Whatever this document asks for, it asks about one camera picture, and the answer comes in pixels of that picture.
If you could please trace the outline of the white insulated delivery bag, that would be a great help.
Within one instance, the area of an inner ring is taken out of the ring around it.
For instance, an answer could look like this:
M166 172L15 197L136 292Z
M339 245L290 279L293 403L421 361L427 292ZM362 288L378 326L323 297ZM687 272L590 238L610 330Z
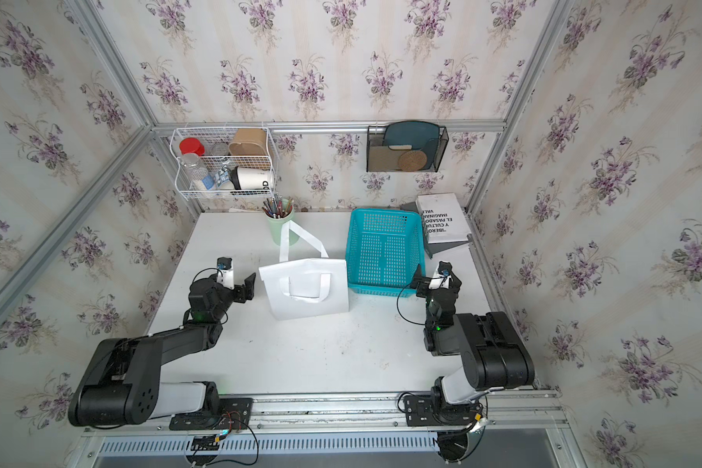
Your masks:
M314 249L309 259L290 259L292 235ZM347 263L332 259L323 242L292 220L281 228L279 261L259 267L270 310L279 321L347 313Z

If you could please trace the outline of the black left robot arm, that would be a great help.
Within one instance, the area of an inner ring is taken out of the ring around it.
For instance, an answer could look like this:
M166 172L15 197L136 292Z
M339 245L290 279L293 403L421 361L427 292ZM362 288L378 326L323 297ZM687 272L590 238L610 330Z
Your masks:
M232 288L220 284L216 274L197 279L189 286L189 308L179 327L100 342L68 404L70 424L111 429L191 413L221 419L214 382L163 382L161 370L177 359L214 348L230 306L254 298L255 279L253 273Z

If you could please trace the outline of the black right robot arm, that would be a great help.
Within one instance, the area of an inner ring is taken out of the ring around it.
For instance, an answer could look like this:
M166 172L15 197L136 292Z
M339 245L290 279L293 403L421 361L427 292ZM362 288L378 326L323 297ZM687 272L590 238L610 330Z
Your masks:
M436 379L432 399L437 406L463 407L491 392L534 384L534 361L506 313L456 311L462 281L450 263L440 262L432 276L417 267L411 287L425 300L419 325L426 350L461 361L458 370Z

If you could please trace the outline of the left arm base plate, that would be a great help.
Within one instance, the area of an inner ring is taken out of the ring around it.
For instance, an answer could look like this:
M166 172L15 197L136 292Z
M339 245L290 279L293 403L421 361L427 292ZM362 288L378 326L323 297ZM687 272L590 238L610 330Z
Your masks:
M216 409L174 415L170 431L243 430L250 423L253 398L222 398Z

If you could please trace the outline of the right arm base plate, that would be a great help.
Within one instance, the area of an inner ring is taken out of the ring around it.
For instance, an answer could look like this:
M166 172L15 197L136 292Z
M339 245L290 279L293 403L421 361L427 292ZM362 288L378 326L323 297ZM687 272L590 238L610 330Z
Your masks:
M396 407L403 413L407 427L469 426L481 419L485 411L480 402L451 405L443 397L411 392L401 393Z

